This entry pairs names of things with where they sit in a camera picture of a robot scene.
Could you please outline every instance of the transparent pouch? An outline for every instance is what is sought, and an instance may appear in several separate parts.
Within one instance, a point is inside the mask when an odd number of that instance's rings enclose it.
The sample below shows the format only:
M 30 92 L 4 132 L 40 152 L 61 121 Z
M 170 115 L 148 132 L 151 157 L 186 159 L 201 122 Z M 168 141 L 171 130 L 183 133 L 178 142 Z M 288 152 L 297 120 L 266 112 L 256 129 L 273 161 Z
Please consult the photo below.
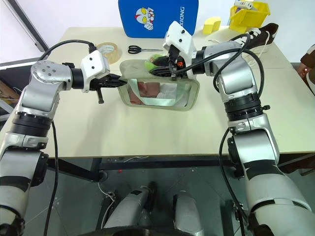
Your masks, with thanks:
M 170 77 L 152 75 L 145 67 L 145 60 L 125 60 L 120 64 L 120 71 L 120 80 L 127 84 L 118 90 L 128 106 L 187 111 L 196 102 L 197 80 L 173 81 Z

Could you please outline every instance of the shoe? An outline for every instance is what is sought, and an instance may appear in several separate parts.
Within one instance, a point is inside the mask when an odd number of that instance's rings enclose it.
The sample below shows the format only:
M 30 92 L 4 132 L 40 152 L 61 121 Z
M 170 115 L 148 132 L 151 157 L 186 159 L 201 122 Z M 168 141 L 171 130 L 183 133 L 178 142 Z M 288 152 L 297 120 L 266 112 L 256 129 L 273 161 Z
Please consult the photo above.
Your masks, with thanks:
M 254 53 L 267 52 L 270 44 L 274 41 L 279 25 L 275 23 L 269 23 L 261 28 L 252 28 L 247 33 L 250 34 L 251 39 L 247 46 L 247 49 L 253 51 Z M 236 36 L 230 41 L 235 41 L 242 46 L 246 42 L 246 37 Z

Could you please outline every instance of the cartoon character print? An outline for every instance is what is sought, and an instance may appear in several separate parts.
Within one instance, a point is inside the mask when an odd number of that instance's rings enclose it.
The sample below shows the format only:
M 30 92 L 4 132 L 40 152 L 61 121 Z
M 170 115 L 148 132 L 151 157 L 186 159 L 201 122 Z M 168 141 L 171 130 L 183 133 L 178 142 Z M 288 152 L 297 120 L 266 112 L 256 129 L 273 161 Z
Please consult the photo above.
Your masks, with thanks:
M 144 24 L 147 30 L 153 30 L 154 12 L 152 8 L 140 8 L 136 11 L 135 19 L 137 22 Z

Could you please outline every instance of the yellow basket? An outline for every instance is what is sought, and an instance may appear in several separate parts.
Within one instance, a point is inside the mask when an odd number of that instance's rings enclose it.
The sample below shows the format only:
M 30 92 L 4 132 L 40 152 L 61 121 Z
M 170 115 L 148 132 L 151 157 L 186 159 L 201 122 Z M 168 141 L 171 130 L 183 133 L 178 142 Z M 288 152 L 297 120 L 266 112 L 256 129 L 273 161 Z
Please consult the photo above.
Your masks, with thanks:
M 253 6 L 257 10 L 241 9 L 235 13 L 237 7 L 233 6 L 230 10 L 231 30 L 245 33 L 250 28 L 259 28 L 267 15 L 270 15 L 269 6 L 264 2 L 253 1 Z

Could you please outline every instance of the blue box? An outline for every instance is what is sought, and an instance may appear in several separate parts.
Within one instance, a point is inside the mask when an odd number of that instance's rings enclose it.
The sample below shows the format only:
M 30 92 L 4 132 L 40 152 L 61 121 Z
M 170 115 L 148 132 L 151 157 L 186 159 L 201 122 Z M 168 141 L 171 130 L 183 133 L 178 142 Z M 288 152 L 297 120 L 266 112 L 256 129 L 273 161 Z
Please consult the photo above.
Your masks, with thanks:
M 196 27 L 198 0 L 119 0 L 120 17 L 127 36 L 164 38 L 173 21 L 191 35 Z

